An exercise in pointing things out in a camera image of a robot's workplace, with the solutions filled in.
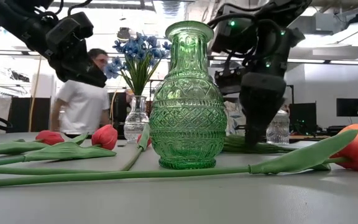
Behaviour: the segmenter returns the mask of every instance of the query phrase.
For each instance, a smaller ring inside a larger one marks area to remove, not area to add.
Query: table
[[[35,133],[4,134],[1,141]],[[295,147],[312,142],[297,142]],[[16,167],[117,170],[135,153]],[[221,154],[218,167],[253,164],[273,156]],[[158,170],[158,155],[144,152],[132,170]],[[109,180],[0,188],[0,224],[355,224],[358,172],[222,175],[180,179]]]

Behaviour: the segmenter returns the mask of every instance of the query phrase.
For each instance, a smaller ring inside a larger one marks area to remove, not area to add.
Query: blue hyacinth
[[[171,45],[168,42],[164,42],[160,46],[155,36],[147,37],[138,32],[136,33],[136,38],[129,38],[125,44],[119,40],[114,41],[114,43],[113,48],[117,52],[124,54],[129,60],[141,61],[145,59],[147,54],[152,54],[151,67],[154,67],[161,58],[166,58],[171,50]],[[125,62],[122,63],[120,58],[116,57],[106,66],[105,73],[107,78],[117,78],[121,70],[126,70]]]

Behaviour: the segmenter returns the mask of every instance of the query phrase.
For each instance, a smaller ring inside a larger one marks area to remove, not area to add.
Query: white t-shirt
[[[57,98],[68,103],[60,115],[63,133],[94,133],[100,124],[103,110],[110,108],[108,93],[104,88],[68,80]]]

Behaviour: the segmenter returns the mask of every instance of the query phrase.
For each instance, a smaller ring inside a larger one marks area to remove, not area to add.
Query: green glass vase
[[[171,64],[154,94],[149,122],[153,148],[164,168],[214,167],[227,118],[222,94],[208,75],[206,49],[213,30],[182,21],[169,26],[165,35],[172,43]]]

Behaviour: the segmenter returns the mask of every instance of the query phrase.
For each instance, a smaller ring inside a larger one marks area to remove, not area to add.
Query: small glass vase
[[[156,88],[150,137],[159,164],[168,169],[216,165],[223,148],[227,118],[223,96],[208,74],[206,24],[182,21],[167,28],[172,43],[168,75]]]
[[[131,112],[125,119],[124,136],[127,143],[134,144],[137,137],[142,134],[144,126],[149,122],[146,113],[146,97],[133,96],[131,101]]]

